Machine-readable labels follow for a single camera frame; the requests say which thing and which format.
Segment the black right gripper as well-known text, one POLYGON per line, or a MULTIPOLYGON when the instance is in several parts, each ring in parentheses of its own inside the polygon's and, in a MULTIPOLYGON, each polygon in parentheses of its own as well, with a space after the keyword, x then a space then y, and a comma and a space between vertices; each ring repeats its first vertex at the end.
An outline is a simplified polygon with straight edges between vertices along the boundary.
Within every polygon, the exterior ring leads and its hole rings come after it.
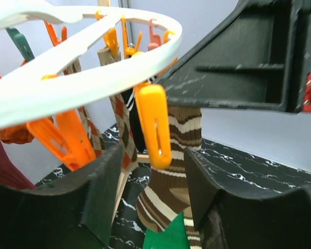
POLYGON ((311 1, 239 1, 159 82, 179 106, 311 113, 311 1))

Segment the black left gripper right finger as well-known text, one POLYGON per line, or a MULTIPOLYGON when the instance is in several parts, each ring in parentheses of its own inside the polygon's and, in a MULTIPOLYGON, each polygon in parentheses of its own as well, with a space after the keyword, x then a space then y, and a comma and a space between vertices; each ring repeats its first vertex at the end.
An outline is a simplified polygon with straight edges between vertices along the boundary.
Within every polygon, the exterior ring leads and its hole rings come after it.
POLYGON ((311 248, 311 184, 278 193, 186 148, 195 229, 203 248, 311 248))

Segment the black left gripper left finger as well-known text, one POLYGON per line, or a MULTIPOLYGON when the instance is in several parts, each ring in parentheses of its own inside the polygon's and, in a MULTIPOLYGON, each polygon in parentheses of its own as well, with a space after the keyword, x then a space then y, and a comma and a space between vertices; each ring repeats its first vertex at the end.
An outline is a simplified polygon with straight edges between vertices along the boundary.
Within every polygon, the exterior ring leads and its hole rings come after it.
POLYGON ((0 185, 0 248, 106 248, 123 147, 36 190, 0 185))

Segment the yellow orange clothes peg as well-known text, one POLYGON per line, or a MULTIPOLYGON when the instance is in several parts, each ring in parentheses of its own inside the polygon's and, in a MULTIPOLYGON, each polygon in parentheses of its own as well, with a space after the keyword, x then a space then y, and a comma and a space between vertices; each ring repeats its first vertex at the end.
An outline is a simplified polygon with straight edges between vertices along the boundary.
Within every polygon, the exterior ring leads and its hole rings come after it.
POLYGON ((164 170, 172 160, 165 90, 161 85, 144 82, 135 86, 134 91, 150 163, 164 170))

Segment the white round clip hanger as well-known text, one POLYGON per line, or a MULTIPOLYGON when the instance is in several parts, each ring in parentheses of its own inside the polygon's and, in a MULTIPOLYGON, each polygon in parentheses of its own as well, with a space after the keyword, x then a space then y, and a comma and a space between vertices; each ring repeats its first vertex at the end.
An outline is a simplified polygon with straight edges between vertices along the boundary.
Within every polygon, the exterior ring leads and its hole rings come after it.
POLYGON ((178 56, 182 26, 160 13, 101 6, 53 6, 45 1, 0 2, 0 30, 31 20, 75 23, 103 15, 66 41, 0 79, 0 129, 83 106, 131 88, 163 70, 178 56), (159 48, 131 59, 61 76, 121 18, 173 32, 159 48))

